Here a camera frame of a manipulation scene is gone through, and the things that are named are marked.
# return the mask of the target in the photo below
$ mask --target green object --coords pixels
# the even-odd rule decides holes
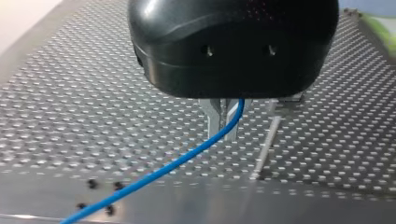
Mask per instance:
[[[396,18],[379,17],[363,14],[363,20],[373,29],[389,51],[392,57],[396,57]]]

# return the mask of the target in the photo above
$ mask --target blue wire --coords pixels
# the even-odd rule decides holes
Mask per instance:
[[[159,169],[158,171],[156,171],[150,175],[143,176],[143,178],[141,178],[137,182],[134,182],[133,184],[131,184],[123,189],[117,190],[116,192],[113,193],[113,195],[109,196],[106,199],[103,199],[101,202],[94,203],[92,205],[89,205],[89,206],[81,209],[74,215],[61,221],[61,224],[75,223],[75,222],[83,219],[84,217],[87,217],[90,214],[97,212],[98,210],[100,210],[102,208],[108,207],[109,205],[122,199],[123,197],[129,195],[130,193],[135,192],[135,191],[145,187],[147,184],[149,184],[149,183],[155,181],[156,179],[162,177],[163,175],[166,175],[169,172],[175,170],[177,167],[179,167],[184,162],[191,160],[192,158],[196,157],[198,154],[203,152],[205,149],[208,149],[209,147],[213,146],[225,134],[227,134],[230,130],[232,130],[233,127],[238,122],[238,120],[240,120],[242,118],[242,114],[244,112],[244,105],[245,105],[245,100],[239,99],[239,105],[238,105],[238,108],[236,109],[236,113],[235,113],[235,116],[233,116],[233,119],[223,129],[221,129],[218,133],[213,135],[211,138],[204,141],[196,149],[187,152],[186,154],[184,154],[177,160],[165,165],[163,168]]]

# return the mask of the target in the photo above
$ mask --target perforated metal plate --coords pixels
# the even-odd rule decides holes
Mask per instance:
[[[204,141],[198,102],[154,90],[142,72],[126,1],[86,1],[1,87],[1,169],[135,177]],[[342,16],[304,102],[279,108],[263,178],[393,192],[394,75],[357,20]],[[248,177],[271,121],[266,105],[253,102],[236,142],[220,141],[173,175]]]

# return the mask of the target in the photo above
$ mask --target screw hole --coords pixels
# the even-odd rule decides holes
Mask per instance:
[[[97,189],[98,188],[98,182],[96,181],[96,180],[94,180],[94,179],[89,179],[88,181],[87,181],[87,185],[88,185],[88,188],[89,189]]]
[[[85,203],[78,203],[77,204],[77,209],[81,210],[81,209],[85,208],[86,206],[87,206],[87,204],[85,204]]]
[[[116,209],[114,208],[113,204],[106,207],[106,213],[108,216],[110,216],[110,217],[113,216],[115,214],[115,212],[116,212]]]
[[[204,45],[201,47],[201,52],[206,55],[206,57],[212,57],[214,54],[214,50],[209,45]]]
[[[124,185],[120,181],[117,181],[114,183],[114,190],[120,190],[123,188],[124,188]]]
[[[273,57],[273,56],[275,56],[276,55],[276,51],[277,51],[277,49],[273,45],[267,45],[267,46],[262,48],[262,54],[265,57]]]

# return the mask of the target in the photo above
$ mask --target aluminum surface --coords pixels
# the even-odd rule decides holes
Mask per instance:
[[[58,223],[113,192],[111,183],[88,189],[86,181],[48,175],[0,174],[0,210],[12,223]],[[136,224],[275,223],[391,224],[392,199],[278,181],[165,177],[114,204],[115,215],[100,211],[89,221]]]
[[[204,141],[198,101],[154,90],[133,52],[126,1],[89,0],[0,89],[0,170],[122,179]],[[262,178],[392,194],[396,163],[392,67],[357,20],[342,16],[304,101],[284,116]],[[235,142],[221,141],[173,175],[248,178],[271,123],[255,100]]]

